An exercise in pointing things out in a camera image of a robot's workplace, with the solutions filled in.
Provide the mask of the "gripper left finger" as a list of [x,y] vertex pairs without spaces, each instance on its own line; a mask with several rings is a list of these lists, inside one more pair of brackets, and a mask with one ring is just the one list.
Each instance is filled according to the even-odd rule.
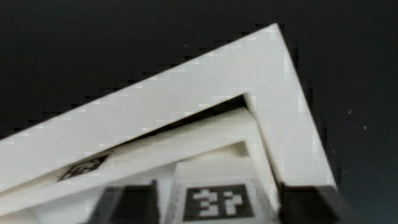
[[84,224],[160,224],[157,181],[105,188]]

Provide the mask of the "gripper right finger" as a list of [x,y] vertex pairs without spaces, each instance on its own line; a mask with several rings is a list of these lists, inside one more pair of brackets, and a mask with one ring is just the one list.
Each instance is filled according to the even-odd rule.
[[333,185],[281,185],[280,219],[283,224],[363,224]]

